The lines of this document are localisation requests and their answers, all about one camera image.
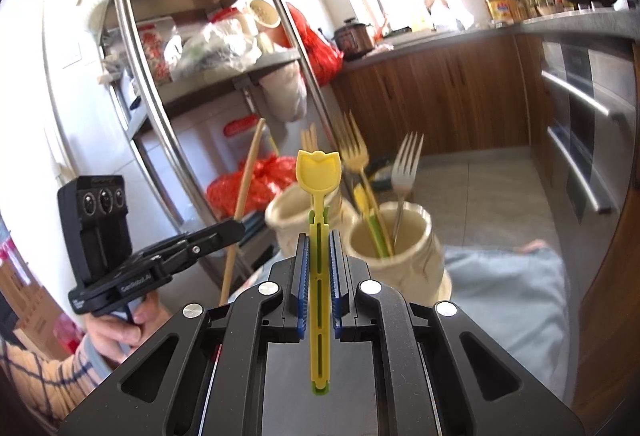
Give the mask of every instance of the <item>cabinet handle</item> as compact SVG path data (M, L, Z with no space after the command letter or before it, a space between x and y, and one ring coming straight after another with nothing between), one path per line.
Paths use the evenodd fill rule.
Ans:
M384 76L382 77L382 87L385 88L386 97L389 99L389 101L393 100L393 97L391 96L391 93L389 92L389 88L386 85L386 78Z
M462 69L462 64L460 63L460 57L456 57L456 63L458 64L458 72L460 73L460 80L462 80L462 85L466 87L466 78L465 71Z
M611 109L604 107L603 104L595 101L593 98L591 98L591 96L583 93L576 86L571 85L568 82L565 82L562 78L558 78L556 75L551 74L550 72L544 69L542 70L542 77L546 78L549 82L552 82L554 85L564 89L566 92L571 93L574 96L577 96L583 102L593 107L596 111L598 111L603 116L606 116L607 118L610 118L610 119L616 119L620 116L620 113L613 112Z
M456 81L453 78L453 71L451 70L451 66L449 65L449 61L445 60L444 63L447 64L447 71L449 72L449 80L451 81L451 85L455 86L456 85Z
M578 168L578 165L575 163L574 159L571 157L571 154L566 149L566 147L562 143L561 139L553 131L553 129L551 129L551 127L547 127L546 128L546 133L549 135L549 138L551 138L553 143L555 143L556 148L558 148L558 150L562 154L562 157L564 158L564 161L566 161L567 165L569 165L569 168L574 173L575 177L577 178L578 182L580 183L580 186L582 187L582 191L587 196L587 199L589 200L591 206L593 207L593 211L595 213L608 213L608 212L610 212L611 211L611 207L609 205L601 203L598 200L598 198L596 197L595 193L593 192L593 189L589 185L589 182L582 175L582 172L580 172L580 168Z

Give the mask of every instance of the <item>stainless steel appliance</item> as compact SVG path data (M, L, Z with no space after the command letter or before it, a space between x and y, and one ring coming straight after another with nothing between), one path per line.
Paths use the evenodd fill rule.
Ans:
M543 47L542 75L554 108L547 193L567 273L582 299L606 256L632 174L633 56L628 43L548 41Z

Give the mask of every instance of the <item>stainless steel shelving unit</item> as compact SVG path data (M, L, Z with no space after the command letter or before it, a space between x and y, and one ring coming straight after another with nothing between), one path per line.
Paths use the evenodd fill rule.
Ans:
M282 0L273 0L284 30L290 43L294 47L290 50L263 55L249 70L242 73L220 74L217 70L204 71L186 80L156 86L151 76L145 58L142 43L138 35L137 22L149 19L172 16L204 10L214 11L233 5L237 0L109 0L106 7L103 25L103 51L108 56L109 44L106 37L108 31L119 29L122 38L121 47L126 52L126 66L123 72L116 76L110 85L111 99L120 119L130 148L137 159L140 169L145 175L155 197L166 212L177 231L186 231L184 218L180 215L170 193L162 184L161 179L153 167L148 152L141 140L142 133L153 130L170 166L177 176L180 185L189 198L204 225L218 222L214 211L210 208L203 190L200 188L193 169L187 160L177 135L171 124L171 119L183 112L196 108L204 102L232 91L239 90L244 96L248 108L256 112L257 108L251 97L250 89L265 74L279 69L290 62L298 62L306 87L312 101L318 109L322 127L331 145L335 148L335 137L327 108L320 93L318 82L313 75L300 36L292 24L287 6ZM125 96L127 84L137 89L142 102L132 109L131 102ZM250 275L252 269L243 261L242 251L239 254L239 274L242 277ZM222 274L212 267L208 268L209 275L215 281Z

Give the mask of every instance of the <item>fork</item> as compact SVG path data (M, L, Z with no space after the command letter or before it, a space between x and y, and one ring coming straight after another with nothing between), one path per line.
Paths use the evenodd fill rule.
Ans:
M369 206L373 209L373 212L380 223L380 229L382 230L382 236L385 240L386 250L389 256L395 255L394 247L391 244L391 238L386 227L386 223L382 219L380 214L380 207L376 201L376 196L373 193L373 189L369 184L369 178L364 173L364 169L369 165L369 151L367 151L367 145L364 143L360 129L356 124L356 120L349 112L349 117L345 113L342 117L338 116L336 120L336 136L338 140L338 149L340 150L340 157L344 166L347 167L349 172L360 175L362 184L369 200Z
M398 156L391 170L391 186L394 192L398 194L398 211L396 212L396 220L394 222L394 248L398 239L398 231L400 230L400 222L402 221L402 211L404 209L404 199L409 195L414 187L415 175L418 171L418 161L420 161L420 152L422 151L422 142L424 135L420 137L420 143L416 148L418 141L418 133L409 133L402 140Z
M309 129L300 130L300 143L303 151L315 152L318 150L318 136L316 135L316 124L311 122Z

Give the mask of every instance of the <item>plaid shirt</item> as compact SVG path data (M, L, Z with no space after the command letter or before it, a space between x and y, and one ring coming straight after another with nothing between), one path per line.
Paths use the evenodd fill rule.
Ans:
M89 337L62 361L43 360L0 339L0 368L25 405L52 430L111 372Z

